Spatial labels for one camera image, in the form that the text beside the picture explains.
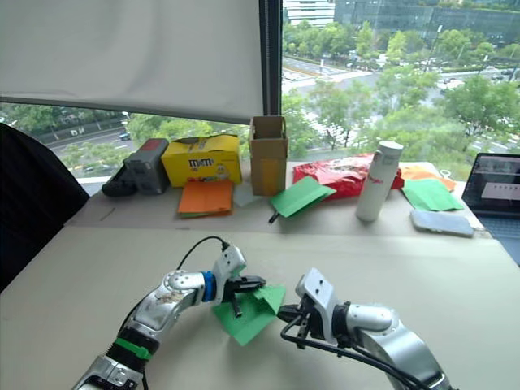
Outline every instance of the pen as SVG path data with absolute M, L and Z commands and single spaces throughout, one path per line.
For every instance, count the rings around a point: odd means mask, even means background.
M 275 212 L 275 213 L 272 215 L 272 217 L 269 218 L 269 223 L 273 223 L 273 222 L 275 222 L 279 215 L 280 215 L 280 213 Z

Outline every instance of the green band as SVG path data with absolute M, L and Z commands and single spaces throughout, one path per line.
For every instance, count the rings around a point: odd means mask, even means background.
M 126 341 L 125 339 L 117 338 L 115 339 L 115 343 L 120 345 L 121 347 L 129 350 L 130 352 L 134 352 L 136 356 L 140 359 L 150 360 L 152 358 L 152 354 L 145 347 L 139 347 L 130 341 Z

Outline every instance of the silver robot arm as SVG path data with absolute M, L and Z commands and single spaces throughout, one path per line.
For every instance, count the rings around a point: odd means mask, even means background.
M 305 273 L 296 287 L 300 305 L 282 306 L 279 318 L 300 325 L 298 336 L 325 340 L 340 348 L 354 348 L 368 352 L 387 365 L 418 379 L 423 387 L 431 390 L 452 390 L 448 377 L 427 345 L 409 330 L 394 309 L 383 305 L 341 304 L 334 294 L 334 287 L 315 268 Z M 285 340 L 296 338 L 282 331 Z M 396 390 L 406 390 L 401 381 L 389 374 Z
M 132 310 L 106 354 L 98 356 L 73 390 L 134 389 L 143 379 L 146 363 L 175 325 L 180 313 L 202 301 L 230 301 L 235 316 L 241 312 L 235 293 L 251 291 L 266 282 L 255 276 L 239 276 L 245 268 L 241 251 L 233 245 L 208 272 L 173 271 Z

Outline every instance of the smartphone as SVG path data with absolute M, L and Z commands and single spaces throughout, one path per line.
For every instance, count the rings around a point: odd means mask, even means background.
M 411 210 L 412 224 L 417 230 L 472 237 L 475 230 L 465 217 L 439 211 Z

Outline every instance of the white table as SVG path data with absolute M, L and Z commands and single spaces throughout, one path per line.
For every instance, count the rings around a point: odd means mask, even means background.
M 293 182 L 293 167 L 289 162 L 286 185 Z M 421 165 L 435 171 L 429 162 L 402 163 Z M 242 167 L 244 182 L 249 180 L 249 166 Z M 363 223 L 354 215 L 357 197 L 323 201 L 290 219 L 278 218 L 275 223 L 267 221 L 274 209 L 267 198 L 262 198 L 246 207 L 235 206 L 233 215 L 203 219 L 180 219 L 177 216 L 182 188 L 169 188 L 163 195 L 110 198 L 102 193 L 93 196 L 77 215 L 68 221 L 68 226 L 105 228 L 163 228 L 179 230 L 215 230 L 220 232 L 266 232 L 301 233 L 350 236 L 425 236 L 431 233 L 417 232 L 410 222 L 413 209 L 400 190 L 391 190 L 384 203 L 380 218 L 374 223 Z M 454 214 L 464 215 L 476 229 L 476 237 L 491 238 L 482 224 L 466 205 Z
M 239 246 L 248 274 L 284 284 L 318 267 L 341 300 L 382 302 L 461 390 L 520 388 L 520 270 L 495 240 L 65 227 L 0 296 L 0 388 L 70 388 L 133 304 L 201 237 Z M 188 260 L 208 270 L 219 246 Z M 383 374 L 281 340 L 275 321 L 240 347 L 209 304 L 185 311 L 147 368 L 151 389 L 389 389 Z

